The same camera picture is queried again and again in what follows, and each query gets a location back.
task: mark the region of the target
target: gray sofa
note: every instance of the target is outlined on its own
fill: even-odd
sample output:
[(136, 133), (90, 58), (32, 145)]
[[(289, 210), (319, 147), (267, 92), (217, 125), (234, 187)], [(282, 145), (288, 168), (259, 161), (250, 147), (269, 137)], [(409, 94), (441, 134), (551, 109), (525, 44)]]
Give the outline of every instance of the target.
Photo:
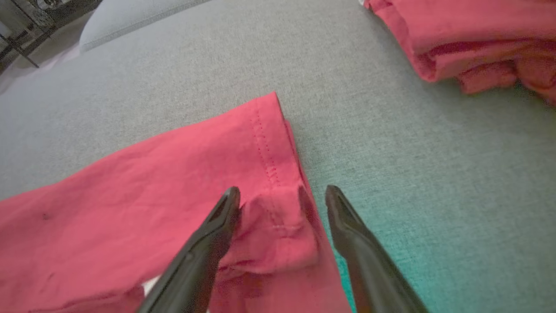
[(355, 0), (177, 11), (91, 31), (83, 55), (0, 96), (0, 198), (275, 90), (320, 212), (340, 186), (431, 312), (556, 311), (553, 108), (422, 82)]

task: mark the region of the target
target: folded red cloth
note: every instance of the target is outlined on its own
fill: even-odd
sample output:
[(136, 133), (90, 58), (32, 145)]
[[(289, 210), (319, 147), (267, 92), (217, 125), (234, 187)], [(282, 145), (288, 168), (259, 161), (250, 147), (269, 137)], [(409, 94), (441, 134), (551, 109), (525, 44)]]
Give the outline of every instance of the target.
[(556, 2), (365, 0), (426, 81), (457, 77), (465, 93), (519, 79), (556, 99)]
[(229, 186), (211, 312), (349, 312), (276, 94), (0, 202), (0, 312), (132, 312)]

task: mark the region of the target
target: red fabric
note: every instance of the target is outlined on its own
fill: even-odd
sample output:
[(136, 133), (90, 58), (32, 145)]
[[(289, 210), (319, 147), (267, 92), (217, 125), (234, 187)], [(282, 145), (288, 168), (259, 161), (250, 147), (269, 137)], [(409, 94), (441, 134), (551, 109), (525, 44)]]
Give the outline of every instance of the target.
[(466, 93), (520, 79), (556, 99), (553, 0), (365, 0), (426, 81), (457, 77)]
[(0, 312), (133, 312), (232, 185), (211, 312), (349, 312), (274, 93), (0, 202)]

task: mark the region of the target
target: gray fabric surface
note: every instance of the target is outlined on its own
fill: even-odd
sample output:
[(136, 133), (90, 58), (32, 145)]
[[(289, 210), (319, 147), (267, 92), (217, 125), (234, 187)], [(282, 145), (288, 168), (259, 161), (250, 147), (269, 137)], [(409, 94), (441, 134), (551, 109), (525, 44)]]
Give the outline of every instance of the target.
[(212, 0), (12, 88), (0, 198), (272, 90), (320, 212), (340, 186), (431, 312), (555, 311), (556, 112), (421, 82), (353, 0)]
[[(91, 16), (79, 41), (86, 52), (150, 23), (208, 0), (103, 0)], [(156, 38), (145, 38), (155, 43)]]

